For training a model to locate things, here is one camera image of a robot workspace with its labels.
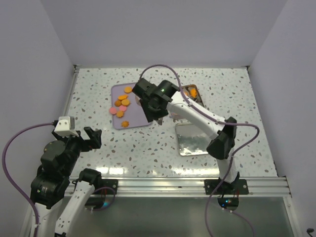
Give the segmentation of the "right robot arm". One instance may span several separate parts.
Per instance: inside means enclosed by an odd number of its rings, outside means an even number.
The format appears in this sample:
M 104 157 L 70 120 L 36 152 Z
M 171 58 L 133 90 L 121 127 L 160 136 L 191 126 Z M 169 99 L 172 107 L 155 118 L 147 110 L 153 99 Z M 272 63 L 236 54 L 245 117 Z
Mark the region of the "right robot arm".
M 206 150 L 217 160 L 220 171 L 219 188 L 226 194 L 231 194 L 237 189 L 239 172 L 236 171 L 232 160 L 237 121 L 233 117 L 225 119 L 213 115 L 167 80 L 156 86 L 141 78 L 132 92 L 139 98 L 148 122 L 159 120 L 173 112 L 203 131 L 210 138 Z

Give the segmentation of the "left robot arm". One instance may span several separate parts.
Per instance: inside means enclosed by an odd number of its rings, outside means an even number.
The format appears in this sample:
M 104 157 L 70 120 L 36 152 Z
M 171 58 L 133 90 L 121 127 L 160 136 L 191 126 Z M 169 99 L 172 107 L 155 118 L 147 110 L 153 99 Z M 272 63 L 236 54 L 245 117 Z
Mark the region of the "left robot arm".
M 61 136 L 53 131 L 55 141 L 48 143 L 40 158 L 41 165 L 31 183 L 31 201 L 35 206 L 31 234 L 35 237 L 67 237 L 91 194 L 102 190 L 99 171 L 86 168 L 81 171 L 70 205 L 58 216 L 70 175 L 81 153 L 101 148 L 101 130 L 85 127 L 88 139 L 80 131 Z

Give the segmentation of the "silver tin lid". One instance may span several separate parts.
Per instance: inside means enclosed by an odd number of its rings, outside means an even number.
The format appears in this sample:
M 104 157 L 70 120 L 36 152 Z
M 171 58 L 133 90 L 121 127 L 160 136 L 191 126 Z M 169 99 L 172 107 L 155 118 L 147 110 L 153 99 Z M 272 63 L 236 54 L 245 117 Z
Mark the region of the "silver tin lid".
M 181 156 L 198 156 L 207 154 L 210 138 L 191 123 L 175 125 L 178 151 Z

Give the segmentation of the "lilac plastic tray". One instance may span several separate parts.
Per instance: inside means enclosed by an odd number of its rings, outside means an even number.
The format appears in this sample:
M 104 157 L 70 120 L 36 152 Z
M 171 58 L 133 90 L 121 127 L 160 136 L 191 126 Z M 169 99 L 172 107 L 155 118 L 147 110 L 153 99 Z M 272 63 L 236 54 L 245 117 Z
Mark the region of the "lilac plastic tray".
M 117 130 L 121 130 L 151 125 L 150 122 L 147 122 L 145 114 L 140 105 L 139 98 L 133 92 L 129 94 L 124 92 L 124 88 L 127 86 L 133 88 L 135 86 L 135 82 L 126 84 L 116 84 L 111 88 L 111 107 L 114 107 L 117 109 L 117 111 L 120 111 L 119 107 L 116 107 L 114 105 L 114 102 L 118 100 L 118 97 L 121 95 L 128 95 L 127 99 L 130 101 L 130 105 L 126 106 L 127 109 L 124 112 L 124 116 L 122 118 L 118 118 L 116 114 L 112 115 L 113 127 Z M 121 127 L 121 123 L 123 121 L 129 121 L 129 127 Z

